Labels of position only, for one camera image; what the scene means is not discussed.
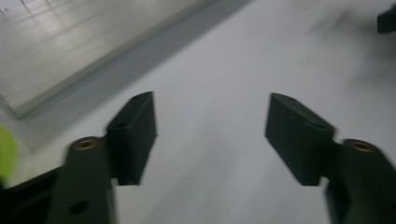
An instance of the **black bracket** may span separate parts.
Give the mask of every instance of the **black bracket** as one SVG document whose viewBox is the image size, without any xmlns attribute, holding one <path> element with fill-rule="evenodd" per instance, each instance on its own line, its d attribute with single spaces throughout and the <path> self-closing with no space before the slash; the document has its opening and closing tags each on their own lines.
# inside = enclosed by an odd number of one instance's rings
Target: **black bracket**
<svg viewBox="0 0 396 224">
<path fill-rule="evenodd" d="M 376 18 L 377 31 L 387 34 L 396 31 L 396 6 L 378 15 Z"/>
<path fill-rule="evenodd" d="M 141 182 L 157 135 L 152 92 L 132 98 L 106 130 L 74 142 L 64 166 L 0 189 L 0 223 L 116 223 L 110 181 Z"/>
<path fill-rule="evenodd" d="M 396 223 L 396 172 L 380 149 L 347 139 L 289 96 L 272 93 L 265 136 L 303 186 L 329 179 L 327 205 L 333 224 Z"/>
</svg>

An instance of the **white floor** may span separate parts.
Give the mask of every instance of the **white floor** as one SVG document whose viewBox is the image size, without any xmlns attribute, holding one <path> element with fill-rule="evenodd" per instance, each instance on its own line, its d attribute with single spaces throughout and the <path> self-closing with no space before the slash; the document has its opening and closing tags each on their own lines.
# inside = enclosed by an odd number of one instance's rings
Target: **white floor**
<svg viewBox="0 0 396 224">
<path fill-rule="evenodd" d="M 297 184 L 263 137 L 270 92 L 290 95 L 396 162 L 391 0 L 219 0 L 92 73 L 22 120 L 0 112 L 37 174 L 103 135 L 155 91 L 159 137 L 141 187 L 117 188 L 120 223 L 330 223 L 323 188 Z"/>
<path fill-rule="evenodd" d="M 6 12 L 12 10 L 12 8 L 23 7 L 24 4 L 29 4 L 34 1 L 45 1 L 45 0 L 0 0 L 0 10 Z"/>
</svg>

